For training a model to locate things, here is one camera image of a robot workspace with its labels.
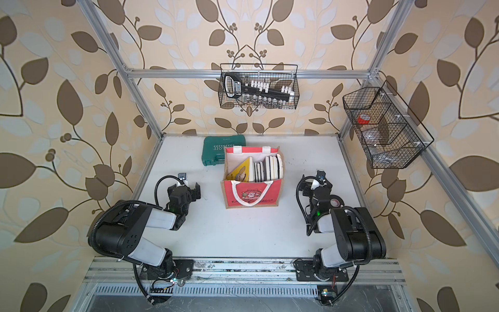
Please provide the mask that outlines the black wolf cover book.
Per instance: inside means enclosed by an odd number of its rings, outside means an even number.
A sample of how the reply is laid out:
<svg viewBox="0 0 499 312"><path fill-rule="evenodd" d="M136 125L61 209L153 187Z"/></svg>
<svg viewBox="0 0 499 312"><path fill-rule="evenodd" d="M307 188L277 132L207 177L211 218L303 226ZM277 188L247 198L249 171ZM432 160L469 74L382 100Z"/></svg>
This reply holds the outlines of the black wolf cover book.
<svg viewBox="0 0 499 312"><path fill-rule="evenodd" d="M279 179L279 163L278 163L278 158L277 156L272 156L272 174L273 174L273 180L278 180Z"/></svg>

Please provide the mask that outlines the burlap canvas bag red front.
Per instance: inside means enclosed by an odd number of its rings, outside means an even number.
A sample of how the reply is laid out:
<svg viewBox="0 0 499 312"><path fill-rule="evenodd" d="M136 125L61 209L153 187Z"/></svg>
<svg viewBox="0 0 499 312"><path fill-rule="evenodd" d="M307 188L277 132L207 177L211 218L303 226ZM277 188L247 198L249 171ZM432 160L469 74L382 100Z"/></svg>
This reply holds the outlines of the burlap canvas bag red front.
<svg viewBox="0 0 499 312"><path fill-rule="evenodd" d="M268 158L277 154L280 154L283 161L283 179L270 181ZM266 160L267 180L263 182L238 182L226 180L226 175L228 175L248 157L253 157L253 162L262 162L264 159ZM271 148L270 146L234 146L226 148L224 178L221 182L226 208L236 209L277 206L283 188L284 176L284 159L278 148Z"/></svg>

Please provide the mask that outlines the worn purple barcode book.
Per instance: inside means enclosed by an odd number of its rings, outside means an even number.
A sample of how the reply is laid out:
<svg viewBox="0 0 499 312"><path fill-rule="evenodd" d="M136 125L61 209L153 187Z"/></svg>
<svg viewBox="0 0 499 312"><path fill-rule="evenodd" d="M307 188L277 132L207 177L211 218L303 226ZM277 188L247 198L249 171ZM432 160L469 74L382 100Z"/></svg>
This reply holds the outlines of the worn purple barcode book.
<svg viewBox="0 0 499 312"><path fill-rule="evenodd" d="M254 180L255 182L260 182L260 177L259 177L259 163L254 163Z"/></svg>

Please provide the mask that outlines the purple navy barcode book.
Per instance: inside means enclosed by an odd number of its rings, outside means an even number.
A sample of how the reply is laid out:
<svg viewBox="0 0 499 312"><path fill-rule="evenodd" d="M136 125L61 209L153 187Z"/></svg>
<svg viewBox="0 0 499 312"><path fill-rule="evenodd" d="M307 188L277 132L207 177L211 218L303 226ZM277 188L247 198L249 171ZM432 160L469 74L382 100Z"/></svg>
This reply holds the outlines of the purple navy barcode book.
<svg viewBox="0 0 499 312"><path fill-rule="evenodd" d="M262 161L262 172L263 172L263 176L264 176L264 181L267 180L267 173L266 173L266 160L264 159Z"/></svg>

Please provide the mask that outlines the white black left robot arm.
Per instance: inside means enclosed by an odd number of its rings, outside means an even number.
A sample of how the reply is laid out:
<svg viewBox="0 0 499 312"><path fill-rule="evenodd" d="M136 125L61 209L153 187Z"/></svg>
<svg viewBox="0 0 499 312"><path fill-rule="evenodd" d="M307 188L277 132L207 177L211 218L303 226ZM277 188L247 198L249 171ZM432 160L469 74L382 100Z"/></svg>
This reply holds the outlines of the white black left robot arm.
<svg viewBox="0 0 499 312"><path fill-rule="evenodd" d="M180 176L166 175L155 185L155 203L119 201L100 216L88 234L88 244L98 254L141 266L149 280L189 279L194 261L174 260L173 253L145 238L148 228L177 231L185 223L192 202L201 198L201 187L188 186Z"/></svg>

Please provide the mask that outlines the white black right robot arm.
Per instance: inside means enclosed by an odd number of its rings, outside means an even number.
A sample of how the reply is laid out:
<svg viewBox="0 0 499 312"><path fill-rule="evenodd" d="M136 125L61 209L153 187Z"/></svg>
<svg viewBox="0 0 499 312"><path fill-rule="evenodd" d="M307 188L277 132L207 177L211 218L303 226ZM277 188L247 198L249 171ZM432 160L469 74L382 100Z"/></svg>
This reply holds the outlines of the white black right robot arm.
<svg viewBox="0 0 499 312"><path fill-rule="evenodd" d="M368 209L347 206L341 197L332 194L332 188L321 171L316 176L303 176L297 184L296 200L306 235L335 235L333 245L319 248L311 260L293 261L299 282L345 281L347 268L358 268L386 256L385 240Z"/></svg>

